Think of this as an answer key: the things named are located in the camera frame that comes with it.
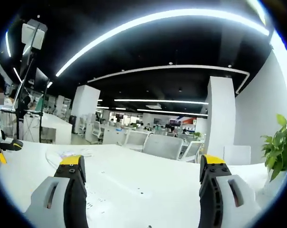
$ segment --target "black ceiling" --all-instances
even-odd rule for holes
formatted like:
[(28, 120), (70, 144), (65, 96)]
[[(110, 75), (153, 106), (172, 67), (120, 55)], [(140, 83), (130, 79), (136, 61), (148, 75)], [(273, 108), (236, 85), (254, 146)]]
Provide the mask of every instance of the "black ceiling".
[[(101, 90), (102, 106), (136, 111), (137, 108), (146, 109), (145, 105), (117, 103), (113, 99), (204, 101), (209, 76), (230, 76), (235, 89), (244, 79), (244, 75), (216, 70), (165, 69), (87, 83), (122, 70), (165, 66), (169, 62), (174, 65), (232, 65), (232, 68), (249, 72), (248, 82), (252, 80), (269, 55), (268, 37), (238, 23), (208, 17), (162, 19), (128, 29), (89, 50), (60, 77), (55, 76), (74, 54), (116, 26), (151, 13), (186, 8), (222, 9), (261, 24), (257, 14), (243, 0), (45, 0), (38, 5), (24, 6), (16, 15), (9, 28), (12, 58), (7, 56), (3, 39), (0, 62), (17, 82), (12, 68), (20, 68), (24, 47), (21, 26), (29, 19), (36, 19), (48, 27), (42, 49), (36, 53), (37, 66), (54, 82), (48, 91), (53, 95), (73, 98), (77, 86), (88, 84)], [(201, 109), (198, 105), (164, 106), (165, 110), (177, 112), (200, 112)]]

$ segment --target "ceiling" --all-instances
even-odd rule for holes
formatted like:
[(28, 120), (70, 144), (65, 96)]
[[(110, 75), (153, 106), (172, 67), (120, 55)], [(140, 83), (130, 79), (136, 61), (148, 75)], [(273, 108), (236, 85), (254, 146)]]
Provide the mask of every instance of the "ceiling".
[[(56, 77), (74, 54), (107, 31), (151, 13), (187, 8), (225, 10), (262, 24), (255, 11), (242, 0), (44, 0), (20, 9), (9, 28), (12, 57), (8, 58), (3, 41), (0, 63), (11, 79), (18, 82), (12, 68), (20, 69), (24, 48), (21, 27), (29, 19), (36, 19), (48, 28), (42, 49), (34, 52), (37, 66), (54, 82), (48, 90), (52, 95), (73, 98), (76, 88), (87, 84), (101, 90), (101, 106), (125, 107), (129, 112), (136, 112), (146, 109), (146, 104), (113, 100), (205, 101), (210, 76), (231, 77), (235, 90), (245, 77), (221, 70), (182, 68), (141, 71), (87, 82), (122, 70), (168, 66), (169, 63), (231, 65), (250, 73), (245, 87), (270, 53), (268, 37), (239, 23), (209, 17), (161, 19), (128, 29), (95, 46)], [(202, 108), (201, 105), (170, 103), (162, 107), (166, 111), (189, 113), (200, 113)]]

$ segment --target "floor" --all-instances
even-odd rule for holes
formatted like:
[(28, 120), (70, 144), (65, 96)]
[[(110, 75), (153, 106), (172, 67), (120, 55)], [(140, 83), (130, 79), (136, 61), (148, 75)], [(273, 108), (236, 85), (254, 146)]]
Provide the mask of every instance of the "floor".
[(90, 145), (88, 141), (85, 140), (84, 135), (72, 134), (71, 145)]

